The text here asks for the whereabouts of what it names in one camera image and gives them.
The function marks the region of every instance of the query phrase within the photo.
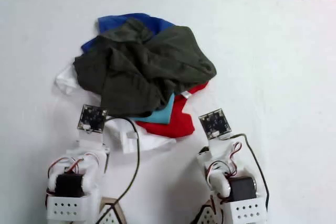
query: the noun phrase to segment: cloth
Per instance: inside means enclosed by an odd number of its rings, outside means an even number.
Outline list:
[[[188,27],[153,37],[137,19],[100,34],[73,63],[80,86],[101,95],[114,116],[149,116],[179,94],[216,75]]]
[[[135,121],[142,121],[142,122],[149,122],[149,123],[169,124],[172,110],[173,110],[174,98],[175,98],[175,95],[174,93],[172,93],[172,95],[169,98],[167,106],[163,110],[156,110],[150,116],[147,116],[146,118],[131,118],[131,119]]]
[[[140,139],[140,151],[149,151],[153,149],[166,149],[176,143],[176,139],[165,136],[158,136],[147,133],[147,131],[136,125]],[[129,122],[123,119],[114,119],[106,122],[104,131],[112,140],[118,140],[124,153],[137,152],[136,138],[132,137],[133,128]]]
[[[136,18],[143,22],[146,27],[153,32],[154,35],[159,32],[173,26],[174,24],[165,21],[161,18],[151,17],[147,14],[143,13],[133,13],[133,14],[125,14],[120,16],[106,16],[98,18],[98,27],[99,31],[102,33],[112,28],[117,28],[118,26],[125,23],[125,21],[130,18]],[[92,46],[93,40],[82,45],[82,50],[84,52],[88,51]],[[77,74],[75,72],[74,66],[71,64],[65,68],[57,77],[56,77],[56,85],[58,88],[65,94],[69,95],[75,90],[82,89],[77,81]],[[174,94],[171,95],[167,106],[158,111],[153,111],[150,116],[144,118],[136,118],[138,121],[143,122],[152,122],[152,123],[164,123],[169,124],[170,116],[173,109],[174,103]],[[100,101],[100,96],[95,95],[95,98]]]
[[[130,13],[125,15],[118,15],[118,16],[106,16],[98,18],[98,27],[99,32],[103,33],[109,29],[114,29],[126,22],[129,18],[135,18],[139,21],[141,21],[152,33],[153,36],[157,35],[159,32],[174,26],[174,24],[161,19],[161,18],[155,18],[151,17],[145,13]],[[84,45],[81,46],[81,49],[83,52],[87,52],[95,43],[95,38],[86,42]]]
[[[198,90],[204,89],[207,83],[200,84],[189,90],[190,94],[196,93]],[[173,111],[171,116],[171,122],[168,125],[159,124],[159,123],[146,123],[146,122],[137,122],[137,124],[147,130],[147,132],[168,136],[168,137],[182,137],[191,135],[195,128],[193,125],[192,118],[189,114],[182,112],[187,98],[183,95],[177,95],[174,100]]]

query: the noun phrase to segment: dark green cloth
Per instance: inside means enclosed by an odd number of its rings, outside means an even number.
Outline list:
[[[188,27],[173,26],[153,37],[128,19],[94,40],[73,63],[82,88],[101,95],[114,116],[148,116],[180,94],[216,75]]]

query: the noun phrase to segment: blue cloth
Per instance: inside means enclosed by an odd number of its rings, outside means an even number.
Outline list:
[[[174,98],[175,95],[174,93],[172,93],[167,103],[167,106],[163,110],[156,110],[150,116],[147,116],[145,118],[130,118],[130,119],[148,123],[169,124],[173,110]]]
[[[145,26],[153,32],[154,36],[159,32],[174,26],[174,24],[165,21],[164,19],[151,17],[145,13],[130,13],[119,16],[106,16],[98,18],[99,32],[103,33],[109,29],[117,28],[118,26],[124,24],[129,18],[135,18],[144,23]],[[81,46],[83,52],[87,52],[91,48],[94,40],[95,39],[92,39]]]
[[[130,13],[119,16],[106,16],[98,18],[99,32],[103,33],[109,29],[117,28],[122,24],[124,24],[126,20],[129,18],[135,18],[144,23],[145,26],[153,33],[154,36],[157,35],[159,32],[174,26],[174,24],[165,21],[164,19],[151,17],[145,13]],[[87,52],[91,48],[94,40],[95,39],[92,39],[81,46],[83,52]],[[153,113],[150,116],[147,116],[145,118],[132,118],[132,119],[135,121],[142,121],[148,123],[169,124],[173,110],[174,98],[175,95],[172,94],[169,98],[167,106],[163,110],[153,111]]]

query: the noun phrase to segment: circuit board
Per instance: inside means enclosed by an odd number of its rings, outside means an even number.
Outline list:
[[[84,104],[77,129],[102,133],[107,114],[107,109]]]
[[[208,140],[231,132],[231,128],[222,109],[201,115],[199,120],[201,121]]]

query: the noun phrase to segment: table surface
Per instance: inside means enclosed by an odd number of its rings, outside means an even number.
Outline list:
[[[218,74],[184,108],[194,134],[143,155],[121,202],[128,223],[193,219],[208,197],[195,162],[207,144],[197,117],[217,108],[255,149],[269,223],[334,222],[336,1],[0,0],[0,10],[4,223],[46,222],[46,169],[76,139],[82,106],[55,76],[97,34],[98,17],[136,12],[190,27]],[[104,195],[118,196],[134,168],[134,155],[112,153]]]

